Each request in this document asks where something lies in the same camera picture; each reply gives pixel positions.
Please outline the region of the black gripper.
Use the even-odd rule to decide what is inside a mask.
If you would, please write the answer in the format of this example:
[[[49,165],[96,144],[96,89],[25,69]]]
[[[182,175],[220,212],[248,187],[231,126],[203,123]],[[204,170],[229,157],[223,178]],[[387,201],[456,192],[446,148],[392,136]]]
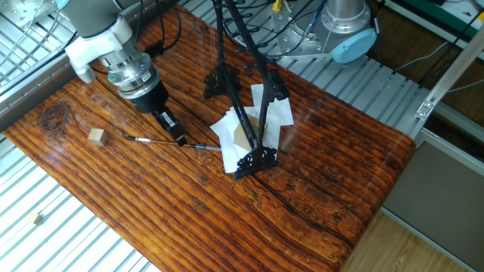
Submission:
[[[169,93],[162,82],[150,89],[140,97],[132,98],[131,104],[140,113],[154,113],[154,118],[169,133],[172,139],[179,146],[187,143],[185,130],[182,124],[173,116],[169,109],[166,109],[166,102]]]

